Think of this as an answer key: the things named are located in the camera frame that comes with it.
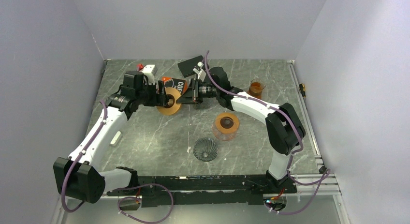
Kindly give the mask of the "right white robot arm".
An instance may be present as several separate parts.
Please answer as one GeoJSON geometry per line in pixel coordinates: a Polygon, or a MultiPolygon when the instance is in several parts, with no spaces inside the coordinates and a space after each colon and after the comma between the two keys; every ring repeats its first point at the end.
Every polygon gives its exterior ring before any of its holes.
{"type": "Polygon", "coordinates": [[[288,172],[293,149],[299,146],[306,136],[294,107],[290,103],[277,105],[265,102],[232,86],[222,67],[194,69],[194,72],[198,77],[191,80],[188,89],[176,102],[200,104],[204,98],[216,98],[222,107],[262,122],[266,126],[273,148],[272,162],[266,173],[266,185],[271,192],[279,192],[290,178],[288,172]]]}

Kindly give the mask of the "orange coffee filter box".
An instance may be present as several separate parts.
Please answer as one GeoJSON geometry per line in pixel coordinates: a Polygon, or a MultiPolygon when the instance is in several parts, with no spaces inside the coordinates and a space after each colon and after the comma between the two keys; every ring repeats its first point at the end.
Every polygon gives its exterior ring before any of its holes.
{"type": "Polygon", "coordinates": [[[180,92],[180,80],[178,78],[163,76],[162,81],[164,82],[164,86],[167,88],[174,88],[180,92]]]}

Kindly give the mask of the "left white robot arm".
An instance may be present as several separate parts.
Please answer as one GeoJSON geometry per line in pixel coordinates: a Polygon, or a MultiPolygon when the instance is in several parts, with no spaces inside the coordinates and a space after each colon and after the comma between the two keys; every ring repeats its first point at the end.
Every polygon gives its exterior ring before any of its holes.
{"type": "Polygon", "coordinates": [[[84,140],[68,157],[58,157],[53,164],[58,193],[67,211],[74,211],[67,207],[67,197],[93,204],[107,192],[122,190],[132,195],[138,191],[136,170],[120,166],[100,172],[100,161],[117,132],[139,106],[169,108],[171,99],[175,96],[163,81],[154,82],[141,71],[124,74],[118,90],[100,101],[102,112],[84,140]]]}

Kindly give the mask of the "clear glass ribbed dripper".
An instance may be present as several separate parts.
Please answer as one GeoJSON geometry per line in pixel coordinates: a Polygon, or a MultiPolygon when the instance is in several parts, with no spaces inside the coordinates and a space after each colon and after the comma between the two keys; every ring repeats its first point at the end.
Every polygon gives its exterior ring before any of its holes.
{"type": "Polygon", "coordinates": [[[193,154],[196,159],[202,162],[210,162],[216,158],[218,146],[213,139],[203,137],[195,142],[193,154]]]}

